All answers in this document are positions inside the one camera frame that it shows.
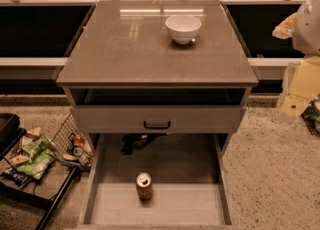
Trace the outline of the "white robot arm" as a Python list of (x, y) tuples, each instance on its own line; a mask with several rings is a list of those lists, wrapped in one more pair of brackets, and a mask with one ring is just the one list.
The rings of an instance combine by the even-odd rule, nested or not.
[(295, 50), (320, 55), (320, 0), (306, 0), (299, 7), (292, 41)]

